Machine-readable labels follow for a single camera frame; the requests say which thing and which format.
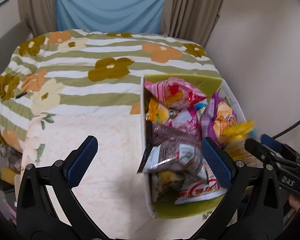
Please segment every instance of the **snack bag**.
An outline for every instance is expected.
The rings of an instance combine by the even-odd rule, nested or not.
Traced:
[[[146,120],[165,124],[170,118],[174,118],[179,113],[178,110],[166,108],[161,105],[155,97],[151,97],[149,101],[149,109],[146,114]]]
[[[194,85],[176,77],[157,83],[145,81],[145,88],[166,107],[178,110],[185,109],[206,98],[206,95]]]
[[[191,145],[200,147],[199,141],[193,135],[186,134],[173,127],[168,127],[153,122],[152,123],[152,145],[157,146],[167,140],[182,140]]]
[[[242,160],[247,166],[262,168],[262,162],[244,149],[245,140],[254,137],[255,124],[250,120],[225,128],[220,140],[226,144],[225,151],[234,161]]]
[[[152,201],[156,202],[158,197],[160,197],[170,188],[180,188],[184,179],[185,177],[182,174],[178,174],[168,170],[151,174]]]
[[[225,128],[237,124],[237,114],[219,97],[219,93],[214,93],[206,106],[201,117],[202,139],[211,137],[212,140],[223,148],[224,144],[219,141]]]
[[[200,123],[202,113],[207,106],[207,99],[181,110],[174,118],[167,121],[166,126],[181,130],[187,134],[192,134],[201,141]]]
[[[191,175],[187,176],[174,203],[175,205],[208,200],[227,192],[225,188],[220,187],[205,159],[203,159],[203,164],[206,169],[206,181],[198,181],[197,178]]]
[[[201,150],[197,145],[182,140],[168,140],[154,146],[143,168],[143,173],[153,173],[169,169],[170,171],[187,170],[200,179],[205,178]]]

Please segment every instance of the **striped bedspread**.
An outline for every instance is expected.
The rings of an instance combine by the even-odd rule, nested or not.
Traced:
[[[44,130],[59,114],[138,114],[141,76],[155,73],[220,77],[201,46],[160,35],[68,30],[26,41],[0,75],[0,144],[23,152],[42,115]]]

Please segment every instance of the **blue gripper pad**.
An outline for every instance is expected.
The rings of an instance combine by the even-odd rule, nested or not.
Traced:
[[[63,175],[69,188],[79,186],[97,151],[98,140],[89,135],[77,150],[68,155],[63,166]]]
[[[203,139],[201,152],[220,186],[229,190],[236,173],[232,158],[227,152],[220,150],[210,137]]]
[[[270,149],[277,153],[282,152],[282,144],[275,139],[272,139],[269,135],[262,134],[260,138],[261,144],[268,146]]]

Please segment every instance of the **bed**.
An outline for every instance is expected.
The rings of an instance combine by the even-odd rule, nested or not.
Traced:
[[[0,144],[23,153],[24,169],[65,159],[94,135],[98,153],[73,189],[94,222],[111,238],[188,238],[209,214],[152,219],[136,175],[140,80],[156,73],[220,78],[201,46],[167,36],[68,30],[25,41],[0,75]]]

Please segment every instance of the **black cable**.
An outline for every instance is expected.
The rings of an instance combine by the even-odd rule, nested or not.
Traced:
[[[278,137],[286,134],[287,132],[290,132],[292,129],[296,128],[298,125],[300,124],[300,120],[298,122],[296,122],[294,125],[290,126],[289,128],[287,128],[286,130],[276,134],[275,136],[273,136],[273,139],[277,139]]]

